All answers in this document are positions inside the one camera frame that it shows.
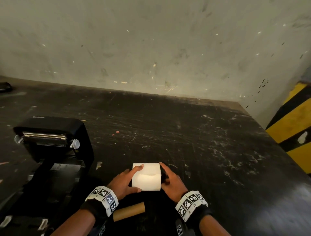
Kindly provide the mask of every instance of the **person's right arm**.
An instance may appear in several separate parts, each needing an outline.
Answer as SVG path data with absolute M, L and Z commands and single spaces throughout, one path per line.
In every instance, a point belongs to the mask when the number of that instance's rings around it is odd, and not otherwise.
M 188 189 L 180 177 L 172 172 L 167 165 L 162 162 L 160 162 L 160 165 L 168 176 L 165 183 L 161 184 L 161 188 L 171 200 L 177 203 Z M 230 234 L 211 215 L 204 216 L 198 223 L 203 236 L 230 236 Z

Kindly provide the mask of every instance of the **forearm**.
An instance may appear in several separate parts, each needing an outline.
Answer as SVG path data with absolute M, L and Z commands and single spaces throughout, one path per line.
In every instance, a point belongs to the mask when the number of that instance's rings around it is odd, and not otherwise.
M 95 224 L 94 215 L 88 210 L 78 210 L 51 236 L 86 236 Z
M 211 215 L 204 216 L 199 229 L 203 236 L 230 236 L 230 234 Z

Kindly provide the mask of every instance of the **white paper roll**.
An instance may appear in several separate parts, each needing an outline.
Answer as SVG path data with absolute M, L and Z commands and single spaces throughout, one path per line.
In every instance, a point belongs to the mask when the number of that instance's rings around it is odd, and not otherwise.
M 134 163 L 135 166 L 144 164 L 144 168 L 137 171 L 132 178 L 132 187 L 140 188 L 142 191 L 161 190 L 161 169 L 159 163 Z

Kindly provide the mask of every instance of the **black stripe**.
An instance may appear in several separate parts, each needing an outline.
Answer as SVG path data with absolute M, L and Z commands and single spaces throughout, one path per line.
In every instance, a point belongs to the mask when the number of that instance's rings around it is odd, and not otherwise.
M 307 136 L 306 139 L 304 141 L 303 144 L 300 144 L 298 142 L 298 138 L 304 133 L 307 132 Z M 289 152 L 290 150 L 293 150 L 295 148 L 298 148 L 302 145 L 305 145 L 307 143 L 311 142 L 311 126 L 306 128 L 305 130 L 291 136 L 290 138 L 284 140 L 283 142 L 280 142 L 279 145 L 281 146 L 281 148 L 283 148 L 284 151 Z
M 288 113 L 290 113 L 292 110 L 294 110 L 296 107 L 298 107 L 300 104 L 302 104 L 309 98 L 311 98 L 311 86 L 307 85 L 295 96 L 293 96 L 287 103 L 285 103 L 283 106 L 280 107 L 280 109 L 272 118 L 266 129 L 268 129 L 273 124 L 278 122 L 280 119 L 282 119 L 284 116 L 286 116 Z

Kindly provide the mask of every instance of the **person's left hand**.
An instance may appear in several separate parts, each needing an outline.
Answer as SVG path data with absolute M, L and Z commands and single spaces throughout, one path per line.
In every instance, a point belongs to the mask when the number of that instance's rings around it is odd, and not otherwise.
M 144 164 L 141 166 L 135 166 L 131 171 L 129 169 L 123 171 L 121 174 L 114 177 L 114 179 L 107 185 L 107 188 L 110 188 L 114 194 L 117 196 L 118 200 L 123 199 L 126 195 L 131 193 L 139 193 L 142 190 L 137 187 L 129 187 L 131 179 L 137 171 L 142 170 Z

